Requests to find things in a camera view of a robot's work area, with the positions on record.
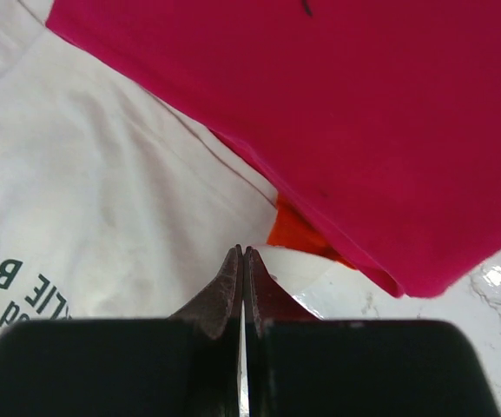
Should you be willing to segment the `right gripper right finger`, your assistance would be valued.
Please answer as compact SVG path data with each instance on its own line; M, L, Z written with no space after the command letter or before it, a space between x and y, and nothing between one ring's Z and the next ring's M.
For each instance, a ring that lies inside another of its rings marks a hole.
M496 416L465 335L429 320L321 320L244 255L252 416Z

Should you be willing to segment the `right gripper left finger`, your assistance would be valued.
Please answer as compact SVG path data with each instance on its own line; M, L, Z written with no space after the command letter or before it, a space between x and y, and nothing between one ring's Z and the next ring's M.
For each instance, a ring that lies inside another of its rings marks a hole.
M23 321L0 335L0 416L236 416L243 256L167 318Z

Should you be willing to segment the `white green-sleeved Charlie Brown t-shirt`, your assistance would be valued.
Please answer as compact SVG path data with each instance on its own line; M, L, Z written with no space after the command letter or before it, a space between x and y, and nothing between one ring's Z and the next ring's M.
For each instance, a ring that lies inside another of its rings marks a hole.
M0 333L17 321L166 316L236 244L264 243L273 186L205 127L0 1Z

